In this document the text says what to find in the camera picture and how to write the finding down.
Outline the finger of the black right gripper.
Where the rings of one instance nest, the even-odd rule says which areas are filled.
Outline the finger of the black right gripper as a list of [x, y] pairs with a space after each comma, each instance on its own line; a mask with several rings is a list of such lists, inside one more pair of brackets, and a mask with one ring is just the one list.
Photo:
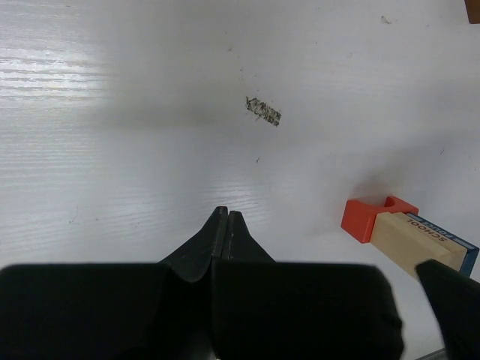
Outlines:
[[434, 259], [415, 267], [450, 359], [479, 358], [479, 283]]

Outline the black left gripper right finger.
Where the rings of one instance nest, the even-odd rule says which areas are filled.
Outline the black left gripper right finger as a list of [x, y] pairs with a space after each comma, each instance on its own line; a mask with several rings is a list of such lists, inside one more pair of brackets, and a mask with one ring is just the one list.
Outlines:
[[402, 321], [371, 265], [274, 261], [230, 213], [211, 267], [219, 359], [399, 359]]

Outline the brown balloon wood block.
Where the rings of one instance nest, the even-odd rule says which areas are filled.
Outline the brown balloon wood block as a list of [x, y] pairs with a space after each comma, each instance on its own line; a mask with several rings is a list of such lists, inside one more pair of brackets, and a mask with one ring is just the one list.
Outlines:
[[470, 24], [480, 23], [480, 0], [464, 0]]

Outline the natural long wood block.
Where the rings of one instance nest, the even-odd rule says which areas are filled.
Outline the natural long wood block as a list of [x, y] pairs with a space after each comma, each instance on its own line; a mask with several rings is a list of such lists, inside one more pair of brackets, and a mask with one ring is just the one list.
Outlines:
[[413, 278], [418, 277], [418, 264], [438, 261], [447, 254], [445, 248], [410, 226], [404, 213], [378, 214], [370, 243]]

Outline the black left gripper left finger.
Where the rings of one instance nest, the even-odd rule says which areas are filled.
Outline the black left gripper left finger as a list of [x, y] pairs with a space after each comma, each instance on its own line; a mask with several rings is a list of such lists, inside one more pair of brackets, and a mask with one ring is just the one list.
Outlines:
[[16, 264], [1, 270], [3, 359], [168, 359], [211, 323], [217, 207], [159, 262]]

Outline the red arch wood block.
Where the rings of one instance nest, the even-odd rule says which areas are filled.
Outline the red arch wood block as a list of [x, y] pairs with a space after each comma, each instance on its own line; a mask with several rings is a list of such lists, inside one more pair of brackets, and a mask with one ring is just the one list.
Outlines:
[[372, 205], [362, 199], [348, 199], [343, 210], [340, 227], [359, 243], [369, 243], [376, 217], [382, 213], [417, 215], [419, 209], [396, 196], [387, 196], [382, 205]]

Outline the blue wood block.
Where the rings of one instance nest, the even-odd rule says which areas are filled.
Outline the blue wood block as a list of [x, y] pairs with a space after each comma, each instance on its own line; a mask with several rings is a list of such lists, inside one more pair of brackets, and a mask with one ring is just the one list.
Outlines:
[[447, 250], [438, 261], [456, 270], [468, 278], [472, 274], [479, 248], [442, 227], [419, 217], [417, 214], [407, 213], [407, 223], [420, 233]]

